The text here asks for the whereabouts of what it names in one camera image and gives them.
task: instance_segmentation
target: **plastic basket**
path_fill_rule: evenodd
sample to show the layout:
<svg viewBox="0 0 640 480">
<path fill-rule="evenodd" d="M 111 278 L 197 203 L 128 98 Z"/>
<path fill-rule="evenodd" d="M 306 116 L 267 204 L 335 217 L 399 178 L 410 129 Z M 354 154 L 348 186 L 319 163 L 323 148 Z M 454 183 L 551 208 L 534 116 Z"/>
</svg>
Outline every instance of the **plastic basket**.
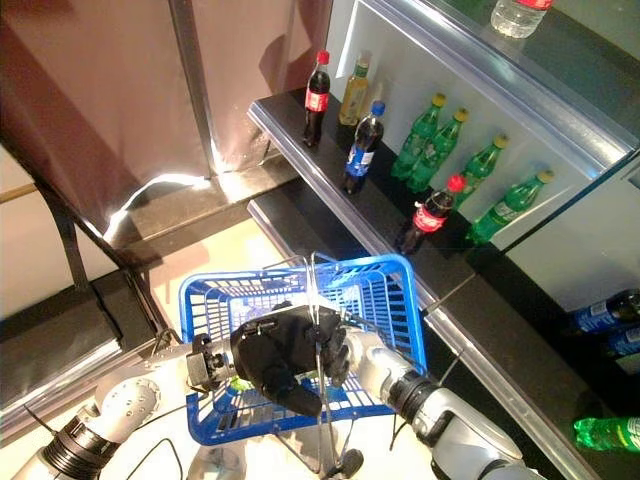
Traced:
<svg viewBox="0 0 640 480">
<path fill-rule="evenodd" d="M 307 303 L 306 267 L 199 274 L 180 288 L 182 337 L 207 333 L 213 341 L 228 337 L 242 323 L 267 313 L 285 300 Z M 315 266 L 318 293 L 336 307 L 376 325 L 383 341 L 413 360 L 422 373 L 426 358 L 411 265 L 399 255 L 382 255 Z M 303 385 L 317 388 L 317 380 Z M 393 413 L 370 397 L 350 376 L 342 388 L 327 387 L 332 420 Z M 238 392 L 229 383 L 213 402 L 187 396 L 191 436 L 202 445 L 314 425 L 316 419 L 295 414 L 256 390 Z"/>
</svg>

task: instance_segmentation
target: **green bottle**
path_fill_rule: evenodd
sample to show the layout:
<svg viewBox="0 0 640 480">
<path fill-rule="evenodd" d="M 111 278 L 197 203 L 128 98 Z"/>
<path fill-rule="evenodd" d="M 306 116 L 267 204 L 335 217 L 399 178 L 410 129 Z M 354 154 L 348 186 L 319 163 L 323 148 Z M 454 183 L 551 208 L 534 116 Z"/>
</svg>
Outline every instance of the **green bottle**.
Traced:
<svg viewBox="0 0 640 480">
<path fill-rule="evenodd" d="M 469 195 L 475 192 L 476 188 L 493 172 L 500 157 L 500 152 L 507 146 L 509 139 L 506 135 L 497 135 L 493 139 L 493 143 L 479 153 L 476 153 L 471 160 L 467 163 L 462 171 L 466 186 L 464 190 L 456 195 L 456 204 L 453 207 L 457 210 L 462 202 L 464 202 Z"/>
<path fill-rule="evenodd" d="M 413 166 L 411 178 L 407 181 L 409 190 L 417 193 L 427 189 L 431 178 L 458 143 L 460 129 L 467 118 L 469 112 L 464 108 L 458 109 L 449 123 L 438 130 L 431 142 L 427 143 L 422 156 Z"/>
<path fill-rule="evenodd" d="M 506 227 L 533 205 L 542 187 L 552 180 L 553 172 L 545 170 L 528 182 L 511 187 L 502 200 L 471 225 L 467 239 L 476 245 L 487 243 L 498 230 Z"/>
<path fill-rule="evenodd" d="M 442 93 L 436 93 L 431 99 L 431 107 L 413 122 L 411 133 L 402 145 L 400 155 L 391 169 L 392 176 L 400 180 L 409 178 L 413 165 L 420 158 L 426 143 L 431 140 L 438 129 L 440 109 L 446 102 L 447 97 Z"/>
<path fill-rule="evenodd" d="M 573 428 L 579 447 L 640 453 L 640 417 L 584 418 Z"/>
</svg>

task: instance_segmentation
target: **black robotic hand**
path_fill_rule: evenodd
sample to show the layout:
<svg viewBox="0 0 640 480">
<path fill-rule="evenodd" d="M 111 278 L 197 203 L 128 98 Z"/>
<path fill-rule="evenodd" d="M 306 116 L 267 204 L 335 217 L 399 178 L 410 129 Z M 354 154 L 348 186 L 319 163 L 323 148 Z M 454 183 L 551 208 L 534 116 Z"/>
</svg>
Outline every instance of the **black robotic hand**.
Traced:
<svg viewBox="0 0 640 480">
<path fill-rule="evenodd" d="M 238 376 L 272 402 L 302 415 L 319 415 L 320 398 L 295 379 L 295 375 L 316 370 L 316 341 L 321 345 L 323 369 L 334 385 L 344 382 L 349 367 L 339 313 L 320 307 L 319 318 L 315 326 L 308 306 L 292 307 L 285 302 L 270 314 L 243 324 L 231 334 Z"/>
</svg>

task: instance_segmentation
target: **soda bottle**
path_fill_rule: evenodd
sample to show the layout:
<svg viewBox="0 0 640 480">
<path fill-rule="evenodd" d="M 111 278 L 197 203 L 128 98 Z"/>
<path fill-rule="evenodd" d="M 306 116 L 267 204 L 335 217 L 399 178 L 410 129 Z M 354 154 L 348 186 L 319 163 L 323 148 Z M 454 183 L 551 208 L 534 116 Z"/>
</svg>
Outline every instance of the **soda bottle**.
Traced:
<svg viewBox="0 0 640 480">
<path fill-rule="evenodd" d="M 497 135 L 493 143 L 479 153 L 476 153 L 467 163 L 462 171 L 462 176 L 466 180 L 464 190 L 456 195 L 456 205 L 454 209 L 460 208 L 469 195 L 493 172 L 502 149 L 507 146 L 509 139 L 506 135 Z"/>
<path fill-rule="evenodd" d="M 609 335 L 603 346 L 607 357 L 620 358 L 640 352 L 640 327 Z"/>
<path fill-rule="evenodd" d="M 502 200 L 473 223 L 467 239 L 476 245 L 487 243 L 498 230 L 506 227 L 531 207 L 542 187 L 552 180 L 553 172 L 545 170 L 528 182 L 511 187 Z"/>
<path fill-rule="evenodd" d="M 438 230 L 447 220 L 454 205 L 455 195 L 464 188 L 464 177 L 452 175 L 447 182 L 446 190 L 435 191 L 424 202 L 416 203 L 416 213 L 413 219 L 402 228 L 396 238 L 395 247 L 403 255 L 416 252 L 424 236 Z"/>
<path fill-rule="evenodd" d="M 431 178 L 458 143 L 460 129 L 468 118 L 469 112 L 467 110 L 458 109 L 449 123 L 438 130 L 433 139 L 426 144 L 424 152 L 413 166 L 411 178 L 407 182 L 409 190 L 418 193 L 427 189 Z"/>
<path fill-rule="evenodd" d="M 640 417 L 583 418 L 573 428 L 579 447 L 640 452 Z"/>
<path fill-rule="evenodd" d="M 356 125 L 358 123 L 360 107 L 369 86 L 367 72 L 369 71 L 370 55 L 367 51 L 360 53 L 353 75 L 347 80 L 344 97 L 342 98 L 342 107 L 338 114 L 338 119 L 342 125 Z"/>
<path fill-rule="evenodd" d="M 569 333 L 600 333 L 640 323 L 640 289 L 617 293 L 571 314 Z"/>
<path fill-rule="evenodd" d="M 305 127 L 303 141 L 307 147 L 313 147 L 320 141 L 322 119 L 329 105 L 329 87 L 331 82 L 327 73 L 329 52 L 320 50 L 316 56 L 316 68 L 307 83 L 307 94 L 304 99 Z"/>
<path fill-rule="evenodd" d="M 402 145 L 400 155 L 391 169 L 391 175 L 400 180 L 411 176 L 413 166 L 424 151 L 426 143 L 431 140 L 438 129 L 440 109 L 446 102 L 447 97 L 442 93 L 436 93 L 431 99 L 431 107 L 413 122 L 411 133 Z"/>
<path fill-rule="evenodd" d="M 373 155 L 384 133 L 384 127 L 380 120 L 383 114 L 384 103 L 380 101 L 373 102 L 371 113 L 364 117 L 356 128 L 355 139 L 349 151 L 349 159 L 347 160 L 342 186 L 349 195 L 358 193 L 362 189 L 362 185 L 364 185 L 365 175 L 369 170 Z"/>
</svg>

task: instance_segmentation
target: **blue label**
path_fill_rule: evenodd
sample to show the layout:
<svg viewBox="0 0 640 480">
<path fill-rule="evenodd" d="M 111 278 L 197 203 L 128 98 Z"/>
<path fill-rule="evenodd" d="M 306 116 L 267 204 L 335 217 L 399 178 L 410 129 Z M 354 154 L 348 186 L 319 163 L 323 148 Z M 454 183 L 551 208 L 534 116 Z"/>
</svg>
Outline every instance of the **blue label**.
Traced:
<svg viewBox="0 0 640 480">
<path fill-rule="evenodd" d="M 349 152 L 349 159 L 347 160 L 347 173 L 354 177 L 364 177 L 369 171 L 369 164 L 373 158 L 374 152 L 365 152 L 361 148 L 353 145 Z"/>
<path fill-rule="evenodd" d="M 618 319 L 607 310 L 606 302 L 599 302 L 590 307 L 578 310 L 574 314 L 574 321 L 577 327 L 586 333 L 597 333 L 615 328 Z"/>
<path fill-rule="evenodd" d="M 640 352 L 640 328 L 616 333 L 609 337 L 609 348 L 618 355 L 633 355 Z"/>
</svg>

